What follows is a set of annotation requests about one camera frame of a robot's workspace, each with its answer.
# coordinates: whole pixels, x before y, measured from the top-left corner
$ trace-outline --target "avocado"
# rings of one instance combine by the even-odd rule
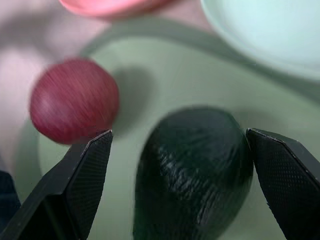
[[[133,239],[217,239],[239,212],[252,177],[247,138],[231,114],[205,106],[169,114],[137,166]]]

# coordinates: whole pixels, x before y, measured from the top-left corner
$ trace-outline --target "pink plate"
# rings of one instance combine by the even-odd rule
[[[70,12],[89,17],[126,17],[170,0],[59,0]]]

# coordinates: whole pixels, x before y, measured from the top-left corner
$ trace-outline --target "green plate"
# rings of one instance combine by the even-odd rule
[[[320,159],[320,108],[315,94],[319,87],[257,66],[214,36],[147,17],[115,25],[81,55],[94,59],[115,77],[121,104],[89,240],[132,239],[135,175],[142,148],[158,121],[181,107],[225,108],[243,128],[299,140]],[[67,149],[26,122],[14,177],[22,201]],[[257,239],[285,237],[255,175],[245,204],[220,240]]]

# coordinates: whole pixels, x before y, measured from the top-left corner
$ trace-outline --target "black object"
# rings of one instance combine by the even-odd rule
[[[179,110],[151,133],[135,183],[135,240],[217,239],[249,192],[253,160],[229,113]]]
[[[0,171],[0,234],[20,207],[12,177]]]
[[[103,192],[112,132],[74,144],[43,176],[0,240],[86,240]]]
[[[288,240],[320,239],[320,163],[298,141],[246,132],[260,186]]]

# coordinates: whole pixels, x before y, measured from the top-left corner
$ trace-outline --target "dark green avocado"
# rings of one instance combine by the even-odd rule
[[[134,240],[215,240],[250,189],[253,160],[229,113],[186,108],[149,136],[137,168]]]

